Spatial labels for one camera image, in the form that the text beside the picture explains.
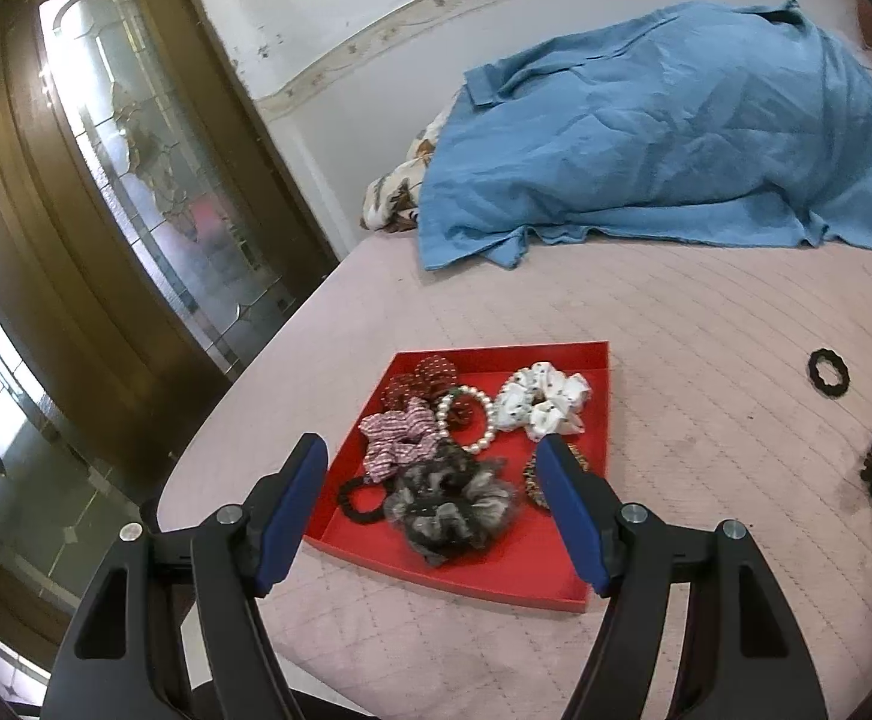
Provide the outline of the leopard print scrunchie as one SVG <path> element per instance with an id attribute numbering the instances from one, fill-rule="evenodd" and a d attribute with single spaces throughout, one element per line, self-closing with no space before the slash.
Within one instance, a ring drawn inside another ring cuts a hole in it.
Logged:
<path id="1" fill-rule="evenodd" d="M 587 472 L 587 470 L 589 470 L 589 461 L 587 461 L 586 455 L 584 455 L 576 445 L 569 445 L 569 452 L 571 452 L 571 455 L 575 457 L 579 468 L 581 468 L 583 472 Z M 537 454 L 530 455 L 530 460 L 525 463 L 524 469 L 522 470 L 522 481 L 524 482 L 525 497 L 529 499 L 530 504 L 534 504 L 535 507 L 541 511 L 550 511 L 548 502 L 546 502 L 545 496 L 543 495 L 539 478 L 537 478 Z"/>

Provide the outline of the black scrunchie with bead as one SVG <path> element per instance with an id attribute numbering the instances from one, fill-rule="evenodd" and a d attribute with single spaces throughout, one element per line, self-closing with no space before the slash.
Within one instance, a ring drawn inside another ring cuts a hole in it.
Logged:
<path id="1" fill-rule="evenodd" d="M 851 385 L 851 374 L 844 359 L 831 348 L 811 351 L 807 361 L 807 374 L 813 388 L 826 398 L 844 397 Z"/>

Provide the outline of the white cherry print scrunchie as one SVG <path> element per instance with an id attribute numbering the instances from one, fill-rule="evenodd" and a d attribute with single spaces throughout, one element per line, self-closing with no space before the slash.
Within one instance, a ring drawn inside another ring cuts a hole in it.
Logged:
<path id="1" fill-rule="evenodd" d="M 532 442 L 546 436 L 584 433 L 582 408 L 592 387 L 581 372 L 564 374 L 548 361 L 512 372 L 495 398 L 495 424 L 505 433 L 522 429 Z"/>

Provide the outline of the grey black organza scrunchie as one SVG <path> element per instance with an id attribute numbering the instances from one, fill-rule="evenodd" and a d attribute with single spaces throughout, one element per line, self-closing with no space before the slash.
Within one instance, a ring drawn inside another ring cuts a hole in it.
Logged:
<path id="1" fill-rule="evenodd" d="M 518 491 L 504 470 L 504 458 L 479 460 L 441 439 L 431 460 L 397 475 L 384 517 L 428 566 L 488 550 L 518 513 Z"/>

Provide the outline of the red plaid scrunchie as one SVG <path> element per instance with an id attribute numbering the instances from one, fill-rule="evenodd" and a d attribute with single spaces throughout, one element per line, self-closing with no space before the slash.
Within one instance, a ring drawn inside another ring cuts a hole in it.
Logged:
<path id="1" fill-rule="evenodd" d="M 365 416 L 358 429 L 366 439 L 365 478 L 374 484 L 397 475 L 405 466 L 431 460 L 438 449 L 436 418 L 419 398 L 412 398 L 403 410 Z"/>

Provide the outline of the dark red polka dot scrunchie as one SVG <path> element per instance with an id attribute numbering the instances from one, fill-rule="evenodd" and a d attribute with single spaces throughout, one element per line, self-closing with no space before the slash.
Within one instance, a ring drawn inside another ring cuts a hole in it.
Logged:
<path id="1" fill-rule="evenodd" d="M 411 424 L 436 426 L 439 403 L 459 383 L 454 362 L 444 356 L 426 356 L 410 372 L 386 380 L 381 405 L 386 415 L 399 415 Z"/>

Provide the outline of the red tray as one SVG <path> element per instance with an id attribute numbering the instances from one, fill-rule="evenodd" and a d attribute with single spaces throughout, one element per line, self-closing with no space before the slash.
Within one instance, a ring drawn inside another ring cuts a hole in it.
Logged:
<path id="1" fill-rule="evenodd" d="M 584 433 L 571 436 L 589 470 L 607 470 L 610 424 L 610 359 L 605 341 L 523 344 L 495 348 L 444 348 L 459 379 L 487 394 L 500 390 L 509 374 L 548 361 L 566 374 L 582 374 L 592 395 L 582 408 Z M 397 528 L 386 522 L 358 525 L 338 509 L 338 488 L 363 470 L 366 439 L 352 427 L 329 465 L 304 538 L 316 550 L 355 566 L 416 585 L 506 605 L 582 613 L 589 589 L 576 574 L 553 518 L 521 499 L 509 527 L 484 550 L 470 551 L 441 566 L 430 566 Z"/>

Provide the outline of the brown wooden glass door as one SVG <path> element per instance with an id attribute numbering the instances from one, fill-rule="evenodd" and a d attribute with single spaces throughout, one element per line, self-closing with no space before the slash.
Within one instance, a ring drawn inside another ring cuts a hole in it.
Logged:
<path id="1" fill-rule="evenodd" d="M 54 660 L 334 263 L 197 0 L 0 0 L 0 640 Z"/>

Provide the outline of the floral white brown blanket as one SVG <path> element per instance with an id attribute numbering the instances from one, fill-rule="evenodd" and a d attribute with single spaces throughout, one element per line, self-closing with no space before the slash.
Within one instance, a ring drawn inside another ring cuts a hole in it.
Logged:
<path id="1" fill-rule="evenodd" d="M 365 231 L 405 232 L 418 227 L 425 174 L 456 99 L 454 94 L 433 121 L 416 133 L 398 166 L 368 185 L 360 216 Z"/>

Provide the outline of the blue blanket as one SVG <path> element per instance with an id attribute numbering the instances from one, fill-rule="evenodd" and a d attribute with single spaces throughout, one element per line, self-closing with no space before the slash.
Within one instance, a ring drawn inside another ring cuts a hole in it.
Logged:
<path id="1" fill-rule="evenodd" d="M 685 2 L 472 68 L 420 195 L 429 270 L 598 232 L 872 250 L 872 75 L 795 4 Z"/>

